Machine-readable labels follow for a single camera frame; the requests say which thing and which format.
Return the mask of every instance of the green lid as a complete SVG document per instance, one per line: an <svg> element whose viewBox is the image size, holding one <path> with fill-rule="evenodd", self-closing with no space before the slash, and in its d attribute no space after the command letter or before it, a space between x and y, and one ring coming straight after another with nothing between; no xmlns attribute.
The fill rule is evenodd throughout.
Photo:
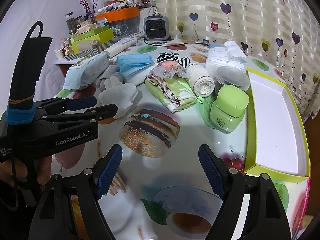
<svg viewBox="0 0 320 240"><path fill-rule="evenodd" d="M216 99L217 107L233 117L240 117L248 103L248 95L232 85L224 85Z"/></svg>

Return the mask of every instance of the orange lid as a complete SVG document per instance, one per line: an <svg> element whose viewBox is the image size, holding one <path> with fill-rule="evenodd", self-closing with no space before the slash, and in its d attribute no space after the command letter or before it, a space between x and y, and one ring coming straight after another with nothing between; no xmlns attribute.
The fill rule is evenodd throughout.
<svg viewBox="0 0 320 240"><path fill-rule="evenodd" d="M97 20L101 18L106 18L108 22L116 22L121 21L133 17L139 16L139 7L130 7L130 8L123 8L119 10L114 10L106 13L101 13L96 16Z"/></svg>

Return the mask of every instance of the metal screw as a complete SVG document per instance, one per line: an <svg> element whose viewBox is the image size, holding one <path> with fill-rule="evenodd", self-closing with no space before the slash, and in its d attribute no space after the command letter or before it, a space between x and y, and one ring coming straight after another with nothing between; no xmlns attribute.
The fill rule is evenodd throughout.
<svg viewBox="0 0 320 240"><path fill-rule="evenodd" d="M83 173L84 173L85 175L89 175L89 174L92 173L92 169L87 168L87 169L85 169L85 170L83 171Z"/></svg>
<svg viewBox="0 0 320 240"><path fill-rule="evenodd" d="M269 175L268 175L268 174L263 173L263 174L262 174L262 178L263 178L263 179L265 179L265 180L267 180L267 179L269 179L270 177L269 177Z"/></svg>
<svg viewBox="0 0 320 240"><path fill-rule="evenodd" d="M230 172L231 174L237 174L237 173L238 173L238 170L237 170L236 168L230 168L230 169L229 169L229 172Z"/></svg>
<svg viewBox="0 0 320 240"><path fill-rule="evenodd" d="M54 174L54 175L52 176L52 179L53 179L53 180L57 180L57 179L59 179L59 177L60 177L59 174Z"/></svg>

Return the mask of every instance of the green box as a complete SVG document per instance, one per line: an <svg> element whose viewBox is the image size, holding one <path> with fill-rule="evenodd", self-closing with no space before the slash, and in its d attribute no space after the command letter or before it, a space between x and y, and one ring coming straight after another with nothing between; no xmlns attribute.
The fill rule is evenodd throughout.
<svg viewBox="0 0 320 240"><path fill-rule="evenodd" d="M72 48L73 48L73 51L75 53L80 53L80 51L78 50L78 47L77 47L77 44L78 42L81 42L81 41L91 41L91 40L98 40L100 41L100 44L103 44L107 41L110 41L111 39L113 39L114 36L113 36L113 31L112 29L108 29L104 32L101 32L99 34L96 34L96 35L93 35L93 36L90 36L88 38L85 38L85 39L82 39L82 40L79 40L79 41L75 41L74 43L72 43Z"/></svg>
<svg viewBox="0 0 320 240"><path fill-rule="evenodd" d="M293 183L306 180L310 176L307 137L289 88L251 68L247 75L251 84L244 171Z"/></svg>
<svg viewBox="0 0 320 240"><path fill-rule="evenodd" d="M73 42L76 42L76 41L83 40L85 38L94 36L96 34L104 32L104 31L106 31L108 29L109 29L109 25L103 26L103 27L100 27L100 28L97 28L97 29L89 30L89 31L87 31L85 33L81 33L81 34L79 34L77 36L74 36L73 37Z"/></svg>

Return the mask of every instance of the hamburger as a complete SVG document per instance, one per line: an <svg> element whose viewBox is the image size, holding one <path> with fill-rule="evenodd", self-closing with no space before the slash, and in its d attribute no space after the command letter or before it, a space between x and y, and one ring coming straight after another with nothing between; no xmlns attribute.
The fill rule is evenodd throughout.
<svg viewBox="0 0 320 240"><path fill-rule="evenodd" d="M180 126L171 117L142 109L128 118L119 136L129 149L146 157L158 158L174 145L179 133Z"/></svg>

